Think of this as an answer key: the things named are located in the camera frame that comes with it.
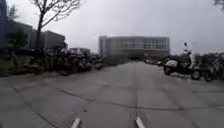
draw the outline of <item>overcast sky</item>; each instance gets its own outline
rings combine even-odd
[[[18,7],[18,21],[36,28],[37,8],[29,0],[8,0]],[[69,47],[98,51],[98,37],[168,36],[172,53],[183,43],[196,52],[224,51],[224,12],[213,0],[83,0],[80,9],[44,30],[66,36]]]

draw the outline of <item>wheel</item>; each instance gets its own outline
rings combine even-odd
[[[201,78],[201,71],[200,70],[193,70],[191,73],[191,79],[199,80]]]
[[[172,73],[172,70],[170,67],[164,66],[163,70],[165,75],[170,75]]]
[[[207,70],[204,72],[205,81],[211,82],[213,80],[211,71]]]

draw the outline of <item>tree trunk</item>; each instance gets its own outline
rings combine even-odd
[[[37,27],[37,35],[36,35],[36,52],[40,51],[40,43],[41,43],[41,29],[42,29],[42,24],[43,24],[43,19],[44,19],[44,14],[40,14],[40,19],[38,22],[38,27]]]

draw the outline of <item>building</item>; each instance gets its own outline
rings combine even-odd
[[[168,37],[99,37],[101,55],[167,56],[170,54]]]
[[[11,33],[13,31],[22,30],[24,32],[24,34],[27,36],[27,39],[26,39],[27,44],[23,48],[25,48],[25,49],[30,48],[31,40],[32,40],[32,32],[33,32],[32,26],[23,24],[20,22],[15,22],[12,20],[7,20],[6,26],[7,26],[6,33]]]
[[[24,49],[36,48],[37,31],[33,29],[32,26],[10,20],[7,20],[6,25],[7,25],[6,33],[10,33],[18,29],[21,29],[27,36],[27,44],[25,45],[25,47],[23,47]],[[42,32],[39,47],[47,50],[65,48],[67,47],[67,44],[65,43],[65,36],[51,31]]]
[[[0,0],[0,47],[4,46],[6,19],[7,19],[6,1]]]
[[[88,48],[70,48],[70,50],[76,54],[86,54],[88,56],[91,54]]]
[[[46,31],[43,32],[42,35],[43,38],[43,48],[45,49],[62,49],[66,48],[67,45],[65,43],[65,36],[51,32]]]

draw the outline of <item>asphalt road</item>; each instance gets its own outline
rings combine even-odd
[[[62,77],[0,78],[4,128],[223,128],[224,84],[165,76],[144,63]]]

